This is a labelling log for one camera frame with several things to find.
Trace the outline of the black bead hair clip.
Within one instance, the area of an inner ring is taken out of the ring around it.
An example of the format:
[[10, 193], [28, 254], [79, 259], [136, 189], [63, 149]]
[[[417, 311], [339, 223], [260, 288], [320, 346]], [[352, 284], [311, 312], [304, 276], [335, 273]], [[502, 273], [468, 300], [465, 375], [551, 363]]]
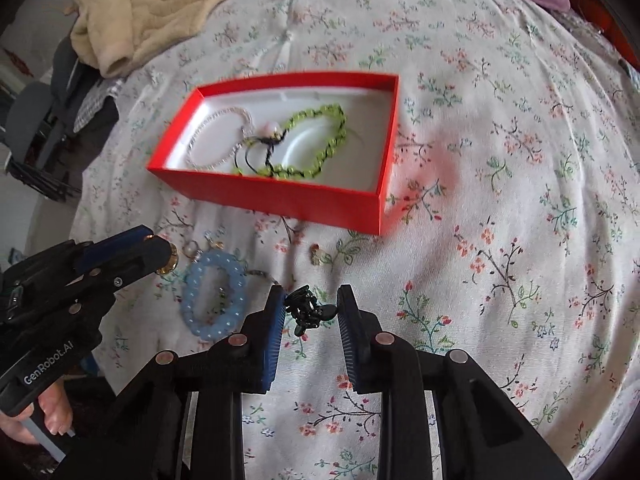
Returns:
[[295, 321], [294, 335], [303, 336], [307, 330], [314, 330], [322, 323], [332, 321], [337, 316], [337, 306], [320, 304], [308, 285], [294, 290], [284, 298], [285, 312]]

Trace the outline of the red jewelry box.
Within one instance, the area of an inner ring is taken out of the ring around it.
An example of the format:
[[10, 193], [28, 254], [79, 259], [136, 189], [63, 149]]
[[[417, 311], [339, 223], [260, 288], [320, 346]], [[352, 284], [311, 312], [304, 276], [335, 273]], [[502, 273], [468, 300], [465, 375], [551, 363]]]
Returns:
[[[146, 168], [194, 200], [378, 235], [383, 231], [399, 90], [398, 75], [368, 72], [284, 73], [201, 86], [179, 108]], [[186, 137], [218, 108], [241, 104], [261, 120], [269, 115], [282, 118], [297, 107], [315, 107], [324, 101], [342, 104], [352, 136], [317, 179], [195, 171], [183, 162]]]

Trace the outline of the small gold earring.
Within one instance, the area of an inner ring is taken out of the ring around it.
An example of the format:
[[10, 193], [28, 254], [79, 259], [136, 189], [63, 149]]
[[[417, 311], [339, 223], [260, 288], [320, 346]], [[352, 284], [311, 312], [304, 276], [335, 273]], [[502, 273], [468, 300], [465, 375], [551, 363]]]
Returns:
[[313, 266], [320, 266], [322, 263], [322, 250], [318, 244], [312, 244], [309, 248], [310, 261]]

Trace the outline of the grey office chair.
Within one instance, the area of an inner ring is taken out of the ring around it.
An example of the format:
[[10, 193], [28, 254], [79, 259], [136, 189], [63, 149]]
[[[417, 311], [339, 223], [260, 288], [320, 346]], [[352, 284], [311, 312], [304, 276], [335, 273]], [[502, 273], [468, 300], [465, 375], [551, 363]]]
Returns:
[[51, 80], [28, 84], [1, 124], [6, 172], [48, 200], [81, 193], [82, 173], [96, 159], [119, 114], [106, 81], [81, 62], [68, 38], [55, 51]]

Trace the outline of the beige fleece blanket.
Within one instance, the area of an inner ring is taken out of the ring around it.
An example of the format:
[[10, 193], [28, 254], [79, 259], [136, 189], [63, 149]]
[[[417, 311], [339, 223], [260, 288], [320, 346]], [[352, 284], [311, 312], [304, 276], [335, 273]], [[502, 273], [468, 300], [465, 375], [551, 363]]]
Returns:
[[226, 0], [73, 0], [70, 42], [80, 62], [105, 79], [126, 77], [197, 35]]

